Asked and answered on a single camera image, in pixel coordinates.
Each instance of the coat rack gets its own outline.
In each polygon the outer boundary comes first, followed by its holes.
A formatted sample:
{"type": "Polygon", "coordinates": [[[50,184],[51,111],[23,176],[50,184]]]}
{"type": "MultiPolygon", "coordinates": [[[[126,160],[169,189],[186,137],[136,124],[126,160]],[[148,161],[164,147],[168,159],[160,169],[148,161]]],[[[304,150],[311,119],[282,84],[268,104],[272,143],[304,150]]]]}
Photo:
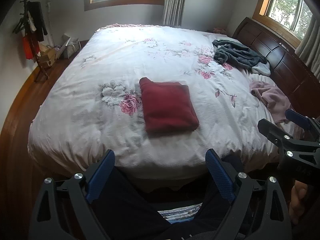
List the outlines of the coat rack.
{"type": "Polygon", "coordinates": [[[35,82],[37,82],[37,79],[38,79],[41,72],[46,76],[46,79],[49,79],[47,72],[42,67],[42,65],[39,61],[39,58],[36,53],[34,41],[32,40],[32,31],[30,28],[30,21],[29,21],[29,17],[28,17],[28,6],[27,6],[28,0],[22,0],[22,1],[20,1],[20,3],[21,2],[23,2],[24,12],[21,13],[20,15],[23,15],[23,17],[20,19],[18,25],[14,28],[13,33],[19,33],[23,29],[25,30],[25,35],[28,38],[28,43],[29,43],[33,58],[36,60],[36,62],[38,64],[38,68],[40,69],[40,71],[38,72],[38,74],[35,78],[35,82]]]}

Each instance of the pink cloth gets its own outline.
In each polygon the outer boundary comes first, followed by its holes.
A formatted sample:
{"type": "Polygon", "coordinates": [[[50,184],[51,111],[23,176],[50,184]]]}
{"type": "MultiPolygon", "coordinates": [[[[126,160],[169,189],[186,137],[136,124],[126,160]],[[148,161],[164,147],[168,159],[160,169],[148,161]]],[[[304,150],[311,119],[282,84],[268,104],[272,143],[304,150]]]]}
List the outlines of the pink cloth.
{"type": "Polygon", "coordinates": [[[284,113],[287,109],[292,109],[292,106],[278,87],[266,82],[254,81],[250,84],[250,93],[259,98],[267,107],[275,123],[286,120],[284,113]]]}

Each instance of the wooden floor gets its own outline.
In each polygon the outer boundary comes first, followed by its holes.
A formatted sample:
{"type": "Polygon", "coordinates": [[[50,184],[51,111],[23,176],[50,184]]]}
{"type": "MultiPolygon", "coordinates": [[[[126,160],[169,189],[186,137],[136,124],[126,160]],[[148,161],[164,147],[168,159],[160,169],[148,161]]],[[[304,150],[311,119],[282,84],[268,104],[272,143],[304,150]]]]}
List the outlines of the wooden floor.
{"type": "Polygon", "coordinates": [[[39,82],[32,82],[22,98],[16,97],[10,110],[14,118],[7,117],[8,127],[2,130],[0,140],[0,239],[27,239],[40,186],[45,177],[56,177],[41,174],[33,165],[27,150],[28,132],[40,105],[71,60],[58,60],[48,71],[48,80],[40,75],[39,82]]]}

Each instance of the white floral bedspread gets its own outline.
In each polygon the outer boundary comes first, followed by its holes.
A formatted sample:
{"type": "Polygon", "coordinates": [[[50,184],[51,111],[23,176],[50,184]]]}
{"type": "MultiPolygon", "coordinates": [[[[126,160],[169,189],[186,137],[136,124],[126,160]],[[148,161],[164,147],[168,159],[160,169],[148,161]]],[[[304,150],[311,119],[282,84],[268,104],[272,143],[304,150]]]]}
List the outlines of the white floral bedspread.
{"type": "Polygon", "coordinates": [[[99,29],[40,107],[30,127],[30,156],[40,167],[67,176],[85,170],[107,149],[115,152],[117,167],[140,179],[199,176],[206,172],[209,148],[219,156],[238,155],[247,171],[262,168],[277,149],[258,132],[257,123],[273,120],[250,94],[247,72],[213,61],[212,41],[221,38],[227,39],[159,26],[99,29]],[[149,137],[142,77],[188,85],[198,129],[149,137]]]}

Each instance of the gray curtain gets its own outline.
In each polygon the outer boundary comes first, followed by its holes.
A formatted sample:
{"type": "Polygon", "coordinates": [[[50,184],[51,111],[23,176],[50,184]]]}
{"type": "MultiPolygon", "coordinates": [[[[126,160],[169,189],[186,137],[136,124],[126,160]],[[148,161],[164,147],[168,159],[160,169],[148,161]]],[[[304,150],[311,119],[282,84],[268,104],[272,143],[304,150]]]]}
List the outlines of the gray curtain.
{"type": "Polygon", "coordinates": [[[320,26],[314,16],[295,52],[320,81],[320,26]]]}
{"type": "Polygon", "coordinates": [[[163,25],[180,26],[184,0],[164,0],[163,25]]]}

